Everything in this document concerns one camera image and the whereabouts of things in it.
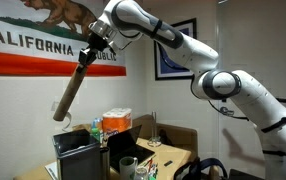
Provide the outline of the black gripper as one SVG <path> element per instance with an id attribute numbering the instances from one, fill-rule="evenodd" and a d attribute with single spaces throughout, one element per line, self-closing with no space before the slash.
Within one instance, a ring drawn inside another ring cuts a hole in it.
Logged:
<path id="1" fill-rule="evenodd" d="M 99 35 L 91 32 L 87 39 L 88 49 L 81 49 L 79 52 L 79 63 L 86 66 L 92 64 L 96 59 L 97 50 L 103 51 L 107 46 L 108 43 Z"/>

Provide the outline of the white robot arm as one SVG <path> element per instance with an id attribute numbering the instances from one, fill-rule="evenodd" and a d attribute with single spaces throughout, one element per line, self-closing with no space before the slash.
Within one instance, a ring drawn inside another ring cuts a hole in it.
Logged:
<path id="1" fill-rule="evenodd" d="M 143 35 L 155 40 L 170 60 L 193 73 L 195 97 L 231 100 L 256 126 L 264 150 L 286 154 L 286 107 L 247 72 L 218 69 L 219 55 L 210 46 L 147 13 L 134 0 L 110 0 L 89 28 L 90 45 L 116 49 L 117 34 L 129 41 Z"/>

